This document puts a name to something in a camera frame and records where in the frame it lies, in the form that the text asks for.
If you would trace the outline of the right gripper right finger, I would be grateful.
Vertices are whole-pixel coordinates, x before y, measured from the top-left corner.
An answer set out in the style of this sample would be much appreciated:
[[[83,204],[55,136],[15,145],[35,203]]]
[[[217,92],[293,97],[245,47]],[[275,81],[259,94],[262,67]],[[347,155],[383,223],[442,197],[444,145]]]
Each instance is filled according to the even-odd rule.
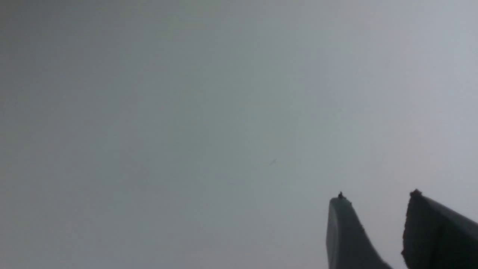
[[[401,255],[408,269],[476,269],[477,222],[415,189],[407,206]]]

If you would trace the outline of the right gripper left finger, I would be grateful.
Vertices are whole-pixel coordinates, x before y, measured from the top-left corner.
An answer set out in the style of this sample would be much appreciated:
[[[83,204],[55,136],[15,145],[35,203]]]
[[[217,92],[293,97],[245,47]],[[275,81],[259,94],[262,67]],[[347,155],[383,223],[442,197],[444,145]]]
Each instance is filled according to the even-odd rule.
[[[390,269],[372,245],[352,202],[339,192],[328,204],[326,250],[330,269]]]

